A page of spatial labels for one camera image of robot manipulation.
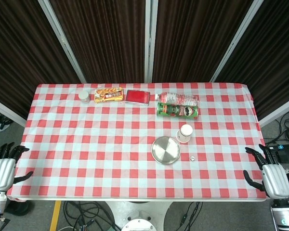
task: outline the small white jar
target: small white jar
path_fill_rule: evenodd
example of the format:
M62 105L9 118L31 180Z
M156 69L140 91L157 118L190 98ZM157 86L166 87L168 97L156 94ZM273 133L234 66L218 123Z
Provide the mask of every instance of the small white jar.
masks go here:
M177 139L181 143L187 143L191 139L191 135L193 133L193 128L189 124L184 124L178 131L177 131Z
M80 92L78 94L79 99L84 102L84 103L88 103L90 101L90 95L87 91L83 90L82 92Z

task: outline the orange snack box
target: orange snack box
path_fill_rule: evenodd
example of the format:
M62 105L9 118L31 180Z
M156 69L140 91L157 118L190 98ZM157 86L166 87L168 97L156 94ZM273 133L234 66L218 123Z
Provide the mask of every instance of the orange snack box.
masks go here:
M94 101L102 103L106 101L122 101L123 89L122 88L103 88L96 89L94 92Z

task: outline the green pringles can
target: green pringles can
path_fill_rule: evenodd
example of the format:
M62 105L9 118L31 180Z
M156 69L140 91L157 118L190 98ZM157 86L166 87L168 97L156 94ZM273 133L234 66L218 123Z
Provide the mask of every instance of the green pringles can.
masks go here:
M168 103L158 103L157 115L159 116L173 116L187 119L197 119L197 106L173 105Z

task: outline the red notebook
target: red notebook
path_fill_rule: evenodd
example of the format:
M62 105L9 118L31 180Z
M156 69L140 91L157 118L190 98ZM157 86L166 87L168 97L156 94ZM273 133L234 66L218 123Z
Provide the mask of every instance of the red notebook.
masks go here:
M125 102L148 106L150 102L150 93L142 90L127 90Z

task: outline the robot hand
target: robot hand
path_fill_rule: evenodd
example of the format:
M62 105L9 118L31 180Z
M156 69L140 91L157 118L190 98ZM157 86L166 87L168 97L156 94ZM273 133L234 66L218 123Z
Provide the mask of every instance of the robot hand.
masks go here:
M289 181L285 170L278 163L277 158L267 147L259 144L265 158L256 150L245 148L252 154L262 172L262 184L254 182L246 170L243 171L247 183L260 191L265 191L267 196L273 199L271 213L275 230L289 230Z
M0 148L0 226L1 222L4 222L4 225L1 226L0 230L2 230L9 222L8 219L2 217L7 200L7 196L5 195L6 192L13 184L24 181L33 174L33 172L28 172L23 177L14 178L17 161L19 160L21 154L29 149L24 146L17 146L10 152L13 145L14 142L4 144Z

